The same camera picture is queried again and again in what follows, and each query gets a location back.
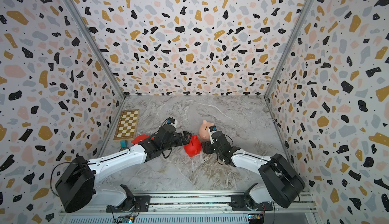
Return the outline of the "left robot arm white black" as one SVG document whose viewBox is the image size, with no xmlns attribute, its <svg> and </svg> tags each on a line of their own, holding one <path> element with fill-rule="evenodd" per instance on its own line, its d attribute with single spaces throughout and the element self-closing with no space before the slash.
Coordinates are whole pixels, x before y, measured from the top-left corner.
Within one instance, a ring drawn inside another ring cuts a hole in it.
<svg viewBox="0 0 389 224">
<path fill-rule="evenodd" d="M 192 134 L 176 132 L 174 124 L 165 124 L 158 131 L 134 146 L 96 159 L 76 157 L 55 184 L 66 213 L 87 205 L 105 205 L 116 212 L 135 211 L 140 207 L 136 197 L 125 185 L 104 186 L 101 182 L 128 167 L 140 165 L 164 155 L 164 151 L 190 143 Z"/>
</svg>

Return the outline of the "pink piggy bank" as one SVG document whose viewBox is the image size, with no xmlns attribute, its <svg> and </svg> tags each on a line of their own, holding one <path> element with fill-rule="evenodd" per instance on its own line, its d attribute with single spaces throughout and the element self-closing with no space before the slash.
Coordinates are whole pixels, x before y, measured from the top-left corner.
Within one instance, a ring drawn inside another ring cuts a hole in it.
<svg viewBox="0 0 389 224">
<path fill-rule="evenodd" d="M 215 125 L 214 123 L 210 123 L 206 120 L 203 120 L 199 128 L 199 139 L 202 141 L 209 141 L 210 140 L 209 128 L 214 125 Z"/>
</svg>

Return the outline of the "red piggy bank back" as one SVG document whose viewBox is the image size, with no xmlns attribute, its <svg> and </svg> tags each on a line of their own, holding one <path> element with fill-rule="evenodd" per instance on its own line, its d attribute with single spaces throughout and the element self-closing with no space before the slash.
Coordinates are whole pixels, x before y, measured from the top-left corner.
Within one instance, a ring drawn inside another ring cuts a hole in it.
<svg viewBox="0 0 389 224">
<path fill-rule="evenodd" d="M 190 157 L 200 154 L 202 147 L 197 135 L 191 137 L 190 143 L 184 146 L 184 150 Z"/>
</svg>

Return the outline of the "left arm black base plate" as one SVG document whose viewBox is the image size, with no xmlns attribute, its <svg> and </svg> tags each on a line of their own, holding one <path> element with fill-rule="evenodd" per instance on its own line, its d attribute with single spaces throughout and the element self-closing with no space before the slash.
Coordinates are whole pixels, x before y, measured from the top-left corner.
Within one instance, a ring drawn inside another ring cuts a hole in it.
<svg viewBox="0 0 389 224">
<path fill-rule="evenodd" d="M 148 212 L 150 205 L 150 196 L 127 197 L 119 206 L 108 205 L 106 212 L 113 213 L 139 213 Z"/>
</svg>

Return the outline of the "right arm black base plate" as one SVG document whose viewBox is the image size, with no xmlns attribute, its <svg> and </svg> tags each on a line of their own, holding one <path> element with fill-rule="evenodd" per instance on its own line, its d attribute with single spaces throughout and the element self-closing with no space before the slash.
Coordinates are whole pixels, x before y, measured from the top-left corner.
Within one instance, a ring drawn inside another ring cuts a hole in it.
<svg viewBox="0 0 389 224">
<path fill-rule="evenodd" d="M 233 211 L 272 211 L 271 202 L 255 203 L 246 195 L 231 195 L 229 206 Z"/>
</svg>

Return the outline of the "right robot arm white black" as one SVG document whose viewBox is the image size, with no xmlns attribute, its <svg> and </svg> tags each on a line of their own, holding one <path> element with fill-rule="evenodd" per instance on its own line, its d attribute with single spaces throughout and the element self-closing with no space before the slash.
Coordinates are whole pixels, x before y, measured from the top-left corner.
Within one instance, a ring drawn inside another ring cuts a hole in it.
<svg viewBox="0 0 389 224">
<path fill-rule="evenodd" d="M 253 184 L 244 194 L 243 203 L 232 203 L 234 208 L 257 210 L 264 202 L 273 202 L 288 208 L 305 188 L 305 183 L 290 163 L 280 154 L 272 157 L 248 153 L 229 143 L 222 131 L 212 126 L 209 140 L 202 143 L 205 154 L 216 154 L 222 165 L 244 168 L 260 175 L 264 185 Z"/>
</svg>

